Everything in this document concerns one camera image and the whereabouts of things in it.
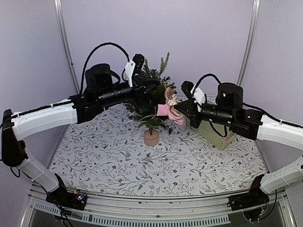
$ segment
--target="terracotta pot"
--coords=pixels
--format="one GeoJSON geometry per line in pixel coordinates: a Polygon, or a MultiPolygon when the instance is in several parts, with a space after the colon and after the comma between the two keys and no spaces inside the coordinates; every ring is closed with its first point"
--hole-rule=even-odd
{"type": "Polygon", "coordinates": [[[156,130],[152,130],[152,135],[149,130],[144,132],[144,143],[146,146],[154,147],[159,143],[159,133],[156,130]]]}

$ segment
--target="table surface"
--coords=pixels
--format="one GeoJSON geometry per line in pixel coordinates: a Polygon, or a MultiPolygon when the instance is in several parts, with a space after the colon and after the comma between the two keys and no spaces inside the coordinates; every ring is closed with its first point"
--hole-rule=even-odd
{"type": "Polygon", "coordinates": [[[266,167],[254,141],[237,136],[223,151],[185,125],[160,142],[143,142],[146,128],[116,105],[70,125],[50,170],[70,188],[140,196],[191,196],[249,189],[266,167]]]}

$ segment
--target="potted plant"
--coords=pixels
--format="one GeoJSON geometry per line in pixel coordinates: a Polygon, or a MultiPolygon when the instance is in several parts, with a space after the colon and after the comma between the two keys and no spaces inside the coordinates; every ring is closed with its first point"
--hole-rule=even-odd
{"type": "Polygon", "coordinates": [[[171,129],[166,124],[167,116],[156,116],[158,104],[165,104],[164,92],[167,87],[175,89],[174,83],[170,81],[170,77],[162,76],[169,62],[169,53],[165,60],[161,58],[160,70],[150,69],[147,59],[139,74],[142,77],[159,79],[160,84],[148,94],[147,98],[137,104],[134,99],[130,98],[126,102],[126,108],[133,113],[129,118],[139,122],[138,127],[146,126],[148,130],[144,133],[144,143],[147,146],[155,146],[159,143],[159,133],[156,131],[159,127],[171,129]]]}

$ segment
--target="pink cloth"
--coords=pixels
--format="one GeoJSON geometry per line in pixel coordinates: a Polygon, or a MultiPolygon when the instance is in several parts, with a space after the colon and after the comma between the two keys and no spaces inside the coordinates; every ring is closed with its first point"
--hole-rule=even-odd
{"type": "Polygon", "coordinates": [[[164,105],[158,104],[157,116],[168,116],[170,120],[176,121],[177,124],[184,124],[184,118],[182,119],[176,118],[169,110],[169,107],[170,105],[168,104],[164,104],[164,105]]]}

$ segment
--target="white perforated box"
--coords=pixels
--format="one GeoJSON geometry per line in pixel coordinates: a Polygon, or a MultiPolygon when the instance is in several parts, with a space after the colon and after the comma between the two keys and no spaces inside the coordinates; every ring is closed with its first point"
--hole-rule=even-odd
{"type": "MultiPolygon", "coordinates": [[[[208,140],[211,144],[216,146],[219,150],[224,150],[230,144],[230,142],[236,137],[236,134],[227,130],[227,136],[221,137],[219,136],[213,129],[211,128],[209,122],[202,121],[199,128],[195,129],[190,126],[189,119],[186,119],[186,125],[191,128],[193,131],[201,135],[204,139],[208,140]]],[[[224,126],[219,124],[214,124],[214,128],[224,135],[224,126]]]]}

